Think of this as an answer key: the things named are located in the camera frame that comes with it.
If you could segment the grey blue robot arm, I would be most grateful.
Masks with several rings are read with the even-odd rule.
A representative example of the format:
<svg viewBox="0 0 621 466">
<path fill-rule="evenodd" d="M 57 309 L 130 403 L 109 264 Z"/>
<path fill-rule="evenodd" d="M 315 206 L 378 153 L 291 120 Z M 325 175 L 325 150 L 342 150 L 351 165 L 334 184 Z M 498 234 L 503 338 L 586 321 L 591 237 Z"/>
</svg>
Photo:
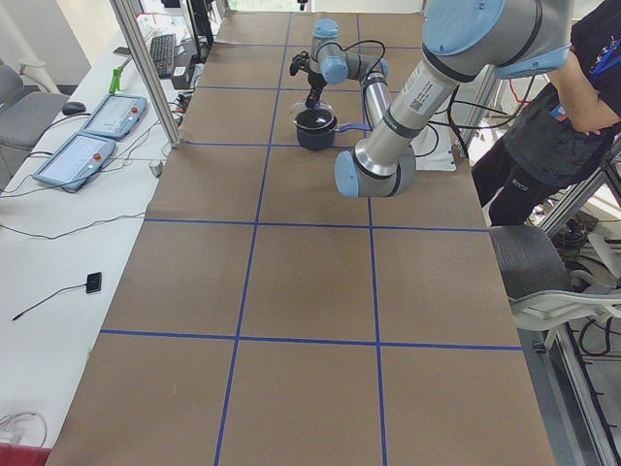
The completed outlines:
<svg viewBox="0 0 621 466">
<path fill-rule="evenodd" d="M 571 1 L 434 1 L 422 27 L 422 59 L 391 98 L 378 57 L 341 48 L 329 18 L 313 27 L 308 104 L 326 84 L 360 83 L 372 131 L 335 163 L 335 184 L 345 197 L 390 197 L 413 183 L 411 142 L 461 83 L 487 65 L 499 79 L 524 78 L 563 66 L 571 37 Z"/>
</svg>

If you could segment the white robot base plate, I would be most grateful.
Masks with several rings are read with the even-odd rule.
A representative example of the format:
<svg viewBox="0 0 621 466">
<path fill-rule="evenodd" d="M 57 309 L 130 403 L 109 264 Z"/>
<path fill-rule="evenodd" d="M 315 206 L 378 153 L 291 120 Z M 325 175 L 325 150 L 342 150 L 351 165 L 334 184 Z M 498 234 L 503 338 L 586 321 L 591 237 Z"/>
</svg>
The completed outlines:
<svg viewBox="0 0 621 466">
<path fill-rule="evenodd" d="M 411 142 L 419 171 L 455 171 L 451 132 L 441 126 L 426 126 Z"/>
</svg>

